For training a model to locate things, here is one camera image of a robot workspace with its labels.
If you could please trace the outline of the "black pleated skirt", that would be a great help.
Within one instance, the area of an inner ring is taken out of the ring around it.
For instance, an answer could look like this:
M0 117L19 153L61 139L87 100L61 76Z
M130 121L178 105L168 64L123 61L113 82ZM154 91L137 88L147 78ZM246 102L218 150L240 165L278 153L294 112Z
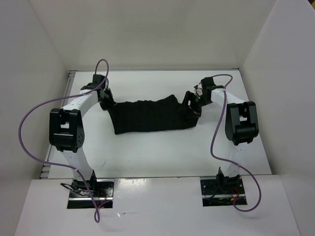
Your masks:
M185 111L175 95L158 101L116 103L108 109L116 135L131 132L158 132L193 128L185 121Z

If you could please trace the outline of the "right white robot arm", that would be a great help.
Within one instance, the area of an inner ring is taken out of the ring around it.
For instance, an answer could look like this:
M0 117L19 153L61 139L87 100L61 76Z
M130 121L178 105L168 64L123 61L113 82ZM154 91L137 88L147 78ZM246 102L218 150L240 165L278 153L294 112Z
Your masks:
M216 188L221 193L227 193L233 187L231 177L239 175L241 170L251 175L251 172L242 166L242 162L244 151L259 134L256 104L237 98L223 86L196 88L194 93L187 91L182 102L194 117L200 117L201 108L211 103L221 107L210 144L211 156L223 163L219 170L224 176L216 180ZM219 157L214 153L215 140L223 121L225 136L229 140L227 157Z

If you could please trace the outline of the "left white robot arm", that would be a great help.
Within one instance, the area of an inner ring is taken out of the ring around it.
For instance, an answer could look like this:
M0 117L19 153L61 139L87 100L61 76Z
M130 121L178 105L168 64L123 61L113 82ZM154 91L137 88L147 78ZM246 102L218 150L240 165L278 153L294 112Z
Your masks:
M92 106L102 101L106 105L114 104L108 85L101 86L96 91L87 85L78 97L50 112L49 142L65 157L71 166L74 182L89 197L97 193L98 184L95 172L83 151L85 132L82 118Z

